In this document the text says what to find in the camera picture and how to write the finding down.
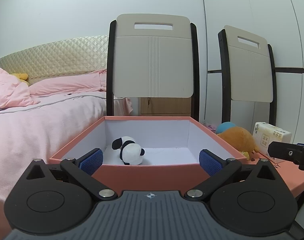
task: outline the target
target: blue plush toy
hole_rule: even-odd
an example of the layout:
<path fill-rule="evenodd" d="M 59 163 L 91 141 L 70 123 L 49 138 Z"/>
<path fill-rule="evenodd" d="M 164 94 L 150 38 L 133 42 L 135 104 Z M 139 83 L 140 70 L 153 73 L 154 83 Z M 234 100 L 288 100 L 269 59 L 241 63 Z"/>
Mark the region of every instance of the blue plush toy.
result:
<path fill-rule="evenodd" d="M 222 124 L 219 124 L 218 127 L 216 128 L 215 134 L 219 134 L 224 132 L 225 130 L 235 127 L 236 125 L 232 122 L 224 122 Z"/>

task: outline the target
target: chair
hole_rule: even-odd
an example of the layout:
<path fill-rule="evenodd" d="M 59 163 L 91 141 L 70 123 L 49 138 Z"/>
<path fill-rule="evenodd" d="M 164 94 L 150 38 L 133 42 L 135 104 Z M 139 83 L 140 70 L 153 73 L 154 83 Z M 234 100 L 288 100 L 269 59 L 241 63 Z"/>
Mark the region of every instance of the chair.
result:
<path fill-rule="evenodd" d="M 109 30 L 107 115 L 116 97 L 191 97 L 199 119 L 199 56 L 196 26 L 182 16 L 122 14 Z"/>
<path fill-rule="evenodd" d="M 222 122 L 231 120 L 231 100 L 266 102 L 276 124 L 276 73 L 272 47 L 253 33 L 226 25 L 218 34 L 222 69 Z"/>

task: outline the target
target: wooden cabinet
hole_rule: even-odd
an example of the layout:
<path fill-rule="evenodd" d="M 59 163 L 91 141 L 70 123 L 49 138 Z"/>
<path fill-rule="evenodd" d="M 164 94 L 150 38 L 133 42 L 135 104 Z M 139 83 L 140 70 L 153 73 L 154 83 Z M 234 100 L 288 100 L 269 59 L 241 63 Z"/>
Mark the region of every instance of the wooden cabinet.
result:
<path fill-rule="evenodd" d="M 141 98 L 140 115 L 191 116 L 191 98 Z"/>

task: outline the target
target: orange plush toy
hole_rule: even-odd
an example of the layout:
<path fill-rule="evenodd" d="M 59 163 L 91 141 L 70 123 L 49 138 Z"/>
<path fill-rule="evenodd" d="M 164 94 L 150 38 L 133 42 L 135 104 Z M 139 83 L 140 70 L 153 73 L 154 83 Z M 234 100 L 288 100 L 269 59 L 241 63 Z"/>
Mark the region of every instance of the orange plush toy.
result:
<path fill-rule="evenodd" d="M 251 152 L 259 152 L 259 148 L 255 144 L 252 134 L 242 127 L 231 127 L 217 135 L 225 140 L 229 145 L 237 149 L 246 157 L 247 160 L 250 160 Z"/>

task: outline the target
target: yellow plush toy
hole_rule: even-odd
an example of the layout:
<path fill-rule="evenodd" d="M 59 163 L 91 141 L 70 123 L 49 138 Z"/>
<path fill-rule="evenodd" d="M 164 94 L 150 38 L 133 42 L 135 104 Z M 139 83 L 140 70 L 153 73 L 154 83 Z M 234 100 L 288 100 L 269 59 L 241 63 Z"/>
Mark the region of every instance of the yellow plush toy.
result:
<path fill-rule="evenodd" d="M 23 74 L 18 74 L 18 73 L 14 73 L 11 74 L 13 76 L 16 76 L 20 81 L 25 82 L 27 85 L 29 85 L 29 83 L 26 81 L 28 79 L 28 74 L 23 73 Z"/>
<path fill-rule="evenodd" d="M 242 153 L 247 160 L 250 160 L 249 154 L 251 152 L 259 152 L 259 148 L 255 144 L 252 134 L 242 127 L 231 127 L 224 132 L 219 133 L 218 136 Z"/>

